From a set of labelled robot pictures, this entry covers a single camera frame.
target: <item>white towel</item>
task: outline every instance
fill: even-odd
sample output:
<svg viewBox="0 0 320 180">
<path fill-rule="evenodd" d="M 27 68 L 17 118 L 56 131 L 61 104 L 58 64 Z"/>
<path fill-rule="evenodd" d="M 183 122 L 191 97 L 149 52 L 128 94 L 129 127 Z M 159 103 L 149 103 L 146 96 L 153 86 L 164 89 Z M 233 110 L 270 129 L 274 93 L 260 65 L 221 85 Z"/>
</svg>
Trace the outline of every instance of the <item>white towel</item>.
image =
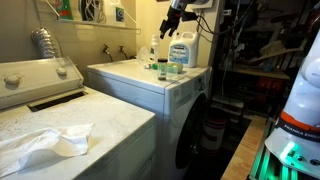
<svg viewBox="0 0 320 180">
<path fill-rule="evenodd" d="M 51 150 L 64 157 L 87 153 L 92 127 L 93 124 L 45 128 L 0 141 L 0 177 L 23 169 L 37 150 Z"/>
</svg>

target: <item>washing machine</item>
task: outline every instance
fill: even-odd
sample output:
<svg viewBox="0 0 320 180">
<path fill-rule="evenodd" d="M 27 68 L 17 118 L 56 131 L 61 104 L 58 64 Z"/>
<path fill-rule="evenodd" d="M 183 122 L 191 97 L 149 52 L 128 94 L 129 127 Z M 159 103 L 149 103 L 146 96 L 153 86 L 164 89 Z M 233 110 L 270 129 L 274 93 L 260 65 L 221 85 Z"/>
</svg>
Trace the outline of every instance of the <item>washing machine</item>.
<svg viewBox="0 0 320 180">
<path fill-rule="evenodd" d="M 183 179 L 197 153 L 205 117 L 211 69 L 184 68 L 165 81 L 137 60 L 87 67 L 89 86 L 156 113 L 157 148 L 154 179 Z"/>
<path fill-rule="evenodd" d="M 63 157 L 41 147 L 21 170 L 0 161 L 1 179 L 152 179 L 153 112 L 83 86 L 67 57 L 0 63 L 0 77 L 0 155 L 3 142 L 27 133 L 93 124 L 85 154 Z"/>
</svg>

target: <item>dryer vent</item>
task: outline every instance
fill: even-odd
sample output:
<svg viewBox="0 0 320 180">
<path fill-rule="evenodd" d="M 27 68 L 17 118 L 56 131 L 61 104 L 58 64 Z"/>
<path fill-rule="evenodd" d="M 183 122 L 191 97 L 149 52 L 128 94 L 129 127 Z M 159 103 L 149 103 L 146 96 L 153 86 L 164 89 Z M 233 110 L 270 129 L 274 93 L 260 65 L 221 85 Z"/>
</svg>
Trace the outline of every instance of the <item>dryer vent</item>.
<svg viewBox="0 0 320 180">
<path fill-rule="evenodd" d="M 32 31 L 31 38 L 37 44 L 41 58 L 59 58 L 62 57 L 62 50 L 59 40 L 46 28 L 37 28 Z"/>
</svg>

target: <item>white dryer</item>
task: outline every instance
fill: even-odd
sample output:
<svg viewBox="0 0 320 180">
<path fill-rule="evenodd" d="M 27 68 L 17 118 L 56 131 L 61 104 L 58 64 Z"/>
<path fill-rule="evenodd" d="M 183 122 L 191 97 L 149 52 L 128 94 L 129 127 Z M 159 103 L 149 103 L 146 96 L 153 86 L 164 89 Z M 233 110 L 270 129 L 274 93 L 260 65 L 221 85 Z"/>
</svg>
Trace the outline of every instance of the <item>white dryer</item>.
<svg viewBox="0 0 320 180">
<path fill-rule="evenodd" d="M 144 69 L 136 60 L 90 65 L 87 70 L 93 89 L 156 113 L 154 179 L 182 179 L 197 153 L 211 69 L 185 68 L 166 81 L 159 81 L 155 70 Z"/>
<path fill-rule="evenodd" d="M 32 154 L 33 165 L 12 174 L 1 164 L 0 179 L 151 179 L 154 113 L 84 87 L 67 57 L 0 63 L 0 77 L 0 143 L 43 128 L 94 124 L 86 154 Z"/>
</svg>

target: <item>glass jar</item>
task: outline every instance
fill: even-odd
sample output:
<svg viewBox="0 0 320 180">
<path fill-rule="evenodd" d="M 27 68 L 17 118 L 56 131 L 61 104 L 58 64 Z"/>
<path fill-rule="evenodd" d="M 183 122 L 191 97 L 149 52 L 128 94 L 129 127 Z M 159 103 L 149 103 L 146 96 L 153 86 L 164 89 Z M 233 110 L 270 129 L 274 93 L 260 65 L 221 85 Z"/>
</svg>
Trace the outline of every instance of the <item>glass jar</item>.
<svg viewBox="0 0 320 180">
<path fill-rule="evenodd" d="M 158 79 L 159 80 L 166 80 L 167 78 L 167 62 L 168 59 L 159 58 L 158 59 Z"/>
</svg>

